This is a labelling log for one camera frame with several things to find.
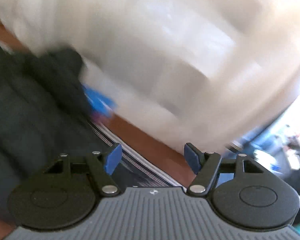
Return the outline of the black puffer jacket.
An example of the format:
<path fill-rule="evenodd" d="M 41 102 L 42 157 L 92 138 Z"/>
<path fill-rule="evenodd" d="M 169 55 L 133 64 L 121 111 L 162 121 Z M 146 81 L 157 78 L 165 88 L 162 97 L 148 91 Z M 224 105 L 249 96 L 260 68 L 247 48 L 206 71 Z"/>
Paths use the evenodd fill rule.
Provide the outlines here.
<path fill-rule="evenodd" d="M 72 48 L 36 56 L 0 46 L 0 219 L 12 221 L 10 192 L 59 154 L 106 149 L 88 124 L 82 66 Z"/>

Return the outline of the dark patterned rug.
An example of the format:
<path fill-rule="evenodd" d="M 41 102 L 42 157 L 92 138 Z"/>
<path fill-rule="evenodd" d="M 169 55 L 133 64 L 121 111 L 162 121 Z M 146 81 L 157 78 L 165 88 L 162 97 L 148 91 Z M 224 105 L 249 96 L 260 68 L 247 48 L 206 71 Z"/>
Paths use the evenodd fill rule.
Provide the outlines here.
<path fill-rule="evenodd" d="M 96 125 L 92 122 L 89 125 L 105 145 L 111 146 L 117 142 L 122 146 L 121 161 L 111 175 L 120 187 L 182 186 L 166 172 L 142 157 L 104 125 Z"/>

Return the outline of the blue tissue box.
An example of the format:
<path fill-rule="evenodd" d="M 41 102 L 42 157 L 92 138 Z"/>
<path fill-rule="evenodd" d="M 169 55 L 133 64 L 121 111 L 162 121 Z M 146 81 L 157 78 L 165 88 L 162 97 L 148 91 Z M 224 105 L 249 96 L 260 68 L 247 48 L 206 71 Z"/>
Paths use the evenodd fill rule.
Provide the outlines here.
<path fill-rule="evenodd" d="M 111 98 L 87 85 L 83 85 L 83 91 L 94 112 L 107 118 L 112 116 L 116 103 Z"/>

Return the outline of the white sheer curtain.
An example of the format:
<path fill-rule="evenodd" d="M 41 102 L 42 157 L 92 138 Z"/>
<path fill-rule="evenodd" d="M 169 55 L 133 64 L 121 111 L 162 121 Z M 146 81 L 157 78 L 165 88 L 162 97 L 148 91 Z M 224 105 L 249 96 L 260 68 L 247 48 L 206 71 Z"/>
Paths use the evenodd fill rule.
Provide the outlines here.
<path fill-rule="evenodd" d="M 300 0 L 0 0 L 0 21 L 33 53 L 74 47 L 82 81 L 176 151 L 220 151 L 298 94 Z"/>

